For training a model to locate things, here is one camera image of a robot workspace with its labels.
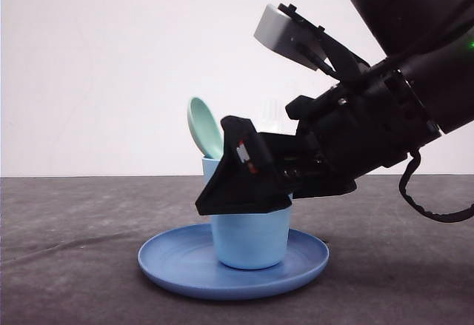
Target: white backdrop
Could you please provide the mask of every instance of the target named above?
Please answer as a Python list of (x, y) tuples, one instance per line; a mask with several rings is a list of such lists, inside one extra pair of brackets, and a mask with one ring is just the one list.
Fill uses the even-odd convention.
[[(284, 105), (333, 80), (253, 38), (280, 2), (370, 63), (384, 57), (349, 0), (1, 0), (2, 175), (199, 174), (191, 96), (217, 119), (265, 130), (273, 117), (291, 133)], [(474, 173), (474, 124), (422, 152), (419, 172)]]

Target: table surface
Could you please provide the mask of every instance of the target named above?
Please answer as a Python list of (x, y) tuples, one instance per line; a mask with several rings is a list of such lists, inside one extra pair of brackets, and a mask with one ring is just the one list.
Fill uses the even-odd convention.
[[(203, 301), (151, 283), (139, 247), (208, 222), (202, 177), (3, 178), (3, 324), (474, 324), (474, 220), (440, 224), (370, 175), (340, 197), (294, 202), (292, 227), (327, 241), (325, 271), (283, 295)], [(416, 175), (436, 212), (474, 201), (474, 176)]]

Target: cup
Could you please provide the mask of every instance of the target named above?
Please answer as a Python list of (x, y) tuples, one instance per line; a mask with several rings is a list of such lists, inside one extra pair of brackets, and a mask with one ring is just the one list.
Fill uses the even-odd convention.
[[(220, 160), (202, 159), (204, 180), (213, 176)], [(262, 269), (282, 261), (287, 251), (291, 207), (267, 214), (211, 215), (217, 259), (239, 269)]]

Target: saucer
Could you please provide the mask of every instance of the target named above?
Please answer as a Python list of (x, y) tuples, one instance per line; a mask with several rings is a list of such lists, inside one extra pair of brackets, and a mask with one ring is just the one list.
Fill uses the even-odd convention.
[(235, 269), (216, 257), (210, 224), (158, 234), (138, 251), (144, 274), (160, 287), (193, 298), (244, 300), (269, 297), (311, 282), (326, 267), (324, 242), (290, 229), (284, 260), (265, 269)]

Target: spoon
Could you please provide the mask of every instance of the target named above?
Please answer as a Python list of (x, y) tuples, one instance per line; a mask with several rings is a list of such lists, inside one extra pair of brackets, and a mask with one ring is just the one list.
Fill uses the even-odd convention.
[(187, 105), (187, 125), (204, 157), (221, 159), (224, 153), (224, 139), (213, 114), (200, 98), (191, 98)]

